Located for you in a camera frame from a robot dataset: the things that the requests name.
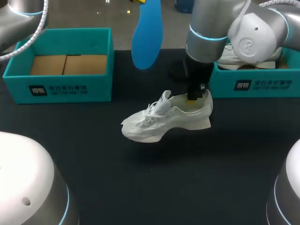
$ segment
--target black table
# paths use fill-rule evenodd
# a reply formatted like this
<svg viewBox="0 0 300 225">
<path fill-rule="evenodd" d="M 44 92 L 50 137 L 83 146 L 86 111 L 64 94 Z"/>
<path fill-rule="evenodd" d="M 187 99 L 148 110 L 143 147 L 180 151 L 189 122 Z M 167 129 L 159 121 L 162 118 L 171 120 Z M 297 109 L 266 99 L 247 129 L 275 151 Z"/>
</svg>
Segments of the black table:
<svg viewBox="0 0 300 225">
<path fill-rule="evenodd" d="M 124 118 L 180 93 L 167 69 L 184 50 L 162 50 L 137 70 L 115 52 L 110 103 L 16 105 L 0 81 L 0 130 L 51 154 L 72 189 L 82 225 L 265 225 L 277 173 L 300 138 L 300 100 L 215 99 L 213 127 L 173 129 L 142 144 L 122 136 Z"/>
</svg>

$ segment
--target shoe sole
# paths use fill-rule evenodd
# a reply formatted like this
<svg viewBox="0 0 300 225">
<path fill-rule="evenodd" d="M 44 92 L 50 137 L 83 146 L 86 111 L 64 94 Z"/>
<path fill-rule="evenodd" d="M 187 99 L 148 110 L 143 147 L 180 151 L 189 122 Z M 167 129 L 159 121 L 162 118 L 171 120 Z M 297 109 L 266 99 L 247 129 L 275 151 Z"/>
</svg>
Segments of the shoe sole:
<svg viewBox="0 0 300 225">
<path fill-rule="evenodd" d="M 187 123 L 187 124 L 184 124 L 183 126 L 180 126 L 180 127 L 177 127 L 177 128 L 183 128 L 183 129 L 186 129 L 186 130 L 204 130 L 204 129 L 208 129 L 208 128 L 211 128 L 211 123 L 210 123 L 210 119 L 205 119 L 205 120 L 200 120 L 198 122 L 191 122 L 191 123 Z M 157 136 L 152 136 L 152 137 L 145 137 L 145 138 L 133 138 L 133 137 L 127 137 L 123 131 L 122 131 L 122 134 L 132 140 L 132 141 L 135 141 L 135 142 L 141 142 L 141 143 L 156 143 L 156 142 L 159 142 L 162 137 L 166 134 L 165 131 L 164 133 L 162 133 L 161 135 L 157 135 Z"/>
<path fill-rule="evenodd" d="M 224 69 L 228 69 L 228 70 L 238 70 L 239 68 L 241 68 L 242 66 L 247 65 L 245 64 L 239 64 L 239 65 L 225 65 L 225 64 L 219 64 L 218 66 Z M 262 62 L 256 65 L 253 65 L 254 67 L 257 67 L 259 69 L 276 69 L 276 62 L 272 61 L 272 62 Z"/>
</svg>

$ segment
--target teal box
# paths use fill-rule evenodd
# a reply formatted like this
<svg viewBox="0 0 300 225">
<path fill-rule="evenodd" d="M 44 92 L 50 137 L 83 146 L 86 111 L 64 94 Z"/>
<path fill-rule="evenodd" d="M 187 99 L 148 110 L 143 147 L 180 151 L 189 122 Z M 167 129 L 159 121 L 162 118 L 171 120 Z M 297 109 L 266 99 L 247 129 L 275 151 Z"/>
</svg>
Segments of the teal box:
<svg viewBox="0 0 300 225">
<path fill-rule="evenodd" d="M 284 49 L 288 69 L 220 70 L 210 86 L 214 98 L 300 97 L 300 52 Z"/>
<path fill-rule="evenodd" d="M 16 49 L 26 43 L 17 44 Z M 30 75 L 36 55 L 107 55 L 105 74 Z M 111 100 L 114 49 L 110 28 L 50 29 L 13 57 L 3 75 L 17 104 Z"/>
</svg>

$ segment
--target blue insole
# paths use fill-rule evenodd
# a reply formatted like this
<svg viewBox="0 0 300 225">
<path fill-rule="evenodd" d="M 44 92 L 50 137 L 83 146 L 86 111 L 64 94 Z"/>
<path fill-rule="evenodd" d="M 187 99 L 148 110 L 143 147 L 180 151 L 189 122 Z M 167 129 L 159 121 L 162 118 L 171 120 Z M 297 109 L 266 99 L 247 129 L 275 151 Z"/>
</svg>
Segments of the blue insole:
<svg viewBox="0 0 300 225">
<path fill-rule="evenodd" d="M 132 59 L 138 69 L 147 69 L 155 62 L 163 36 L 160 0 L 146 0 L 140 5 L 140 19 L 132 38 Z"/>
</svg>

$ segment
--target white sneaker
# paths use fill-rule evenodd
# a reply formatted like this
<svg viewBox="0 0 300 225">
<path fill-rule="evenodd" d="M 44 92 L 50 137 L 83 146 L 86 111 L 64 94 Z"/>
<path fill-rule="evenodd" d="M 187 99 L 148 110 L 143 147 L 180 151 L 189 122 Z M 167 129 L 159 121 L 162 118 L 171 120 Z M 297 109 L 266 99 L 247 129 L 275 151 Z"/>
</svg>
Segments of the white sneaker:
<svg viewBox="0 0 300 225">
<path fill-rule="evenodd" d="M 275 69 L 276 60 L 278 60 L 282 53 L 282 47 L 278 48 L 271 57 L 265 62 L 255 64 L 254 66 L 260 69 Z M 234 53 L 231 44 L 227 44 L 224 48 L 222 57 L 217 61 L 219 67 L 229 70 L 237 70 L 244 65 L 249 63 L 241 61 Z"/>
<path fill-rule="evenodd" d="M 173 96 L 166 90 L 161 98 L 146 110 L 133 114 L 122 122 L 122 133 L 136 142 L 158 142 L 172 128 L 201 130 L 210 128 L 213 103 L 209 90 L 193 104 L 187 103 L 187 94 Z"/>
</svg>

